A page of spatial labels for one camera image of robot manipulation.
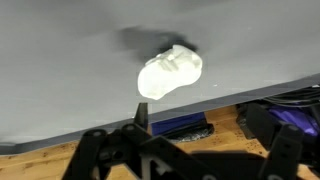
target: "white crumpled object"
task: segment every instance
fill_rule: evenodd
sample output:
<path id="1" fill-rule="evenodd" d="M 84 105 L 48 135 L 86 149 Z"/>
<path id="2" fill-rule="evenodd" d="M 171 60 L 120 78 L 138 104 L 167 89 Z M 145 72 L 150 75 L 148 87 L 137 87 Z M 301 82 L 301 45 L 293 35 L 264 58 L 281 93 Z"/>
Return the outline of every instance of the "white crumpled object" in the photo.
<path id="1" fill-rule="evenodd" d="M 195 83 L 201 76 L 202 59 L 190 49 L 172 49 L 149 60 L 140 71 L 138 89 L 142 96 L 159 100 L 170 91 Z"/>

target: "purple object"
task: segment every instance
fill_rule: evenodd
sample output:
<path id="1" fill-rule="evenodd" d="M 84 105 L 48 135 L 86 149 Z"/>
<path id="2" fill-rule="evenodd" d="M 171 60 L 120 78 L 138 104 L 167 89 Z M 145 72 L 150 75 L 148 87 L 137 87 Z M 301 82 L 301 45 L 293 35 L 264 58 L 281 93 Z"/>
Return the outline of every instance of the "purple object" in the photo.
<path id="1" fill-rule="evenodd" d="M 319 127 L 314 118 L 299 108 L 273 106 L 269 109 L 269 112 L 278 119 L 295 124 L 307 134 L 318 135 Z"/>

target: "gray table surface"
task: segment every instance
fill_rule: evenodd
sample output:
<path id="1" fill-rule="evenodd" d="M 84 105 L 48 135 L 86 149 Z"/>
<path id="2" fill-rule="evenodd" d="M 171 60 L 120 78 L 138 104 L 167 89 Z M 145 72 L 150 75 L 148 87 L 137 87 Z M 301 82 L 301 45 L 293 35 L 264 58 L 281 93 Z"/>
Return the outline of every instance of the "gray table surface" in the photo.
<path id="1" fill-rule="evenodd" d="M 2 152 L 112 129 L 142 101 L 155 122 L 319 83 L 319 7 L 318 0 L 2 0 Z M 126 28 L 141 38 L 125 41 Z M 139 94 L 137 76 L 152 51 L 141 41 L 158 32 L 185 36 L 204 65 L 195 84 L 154 101 Z"/>

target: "wire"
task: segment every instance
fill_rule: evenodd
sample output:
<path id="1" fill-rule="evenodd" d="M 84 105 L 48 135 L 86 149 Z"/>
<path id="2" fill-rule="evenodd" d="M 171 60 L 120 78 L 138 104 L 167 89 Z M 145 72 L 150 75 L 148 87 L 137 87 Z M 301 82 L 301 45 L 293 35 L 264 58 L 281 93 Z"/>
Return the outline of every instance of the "wire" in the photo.
<path id="1" fill-rule="evenodd" d="M 320 105 L 320 87 L 308 87 L 264 99 L 272 104 L 286 107 L 310 107 Z"/>

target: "wooden floor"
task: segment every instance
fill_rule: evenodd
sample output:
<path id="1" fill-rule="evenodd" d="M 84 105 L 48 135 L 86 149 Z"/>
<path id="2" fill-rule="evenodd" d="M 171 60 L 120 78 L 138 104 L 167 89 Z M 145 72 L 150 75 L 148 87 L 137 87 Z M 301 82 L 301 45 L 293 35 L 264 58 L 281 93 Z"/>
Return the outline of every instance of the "wooden floor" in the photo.
<path id="1" fill-rule="evenodd" d="M 245 150 L 266 156 L 267 152 L 256 140 L 246 140 L 235 123 L 237 113 L 233 106 L 206 112 L 209 123 L 214 124 L 214 135 L 195 142 L 180 143 L 186 152 L 196 150 Z M 61 179 L 77 142 L 62 144 L 16 156 L 0 157 L 1 180 L 58 180 Z M 318 179 L 305 166 L 300 166 L 299 176 L 304 179 Z M 124 166 L 112 169 L 108 179 L 134 179 Z"/>

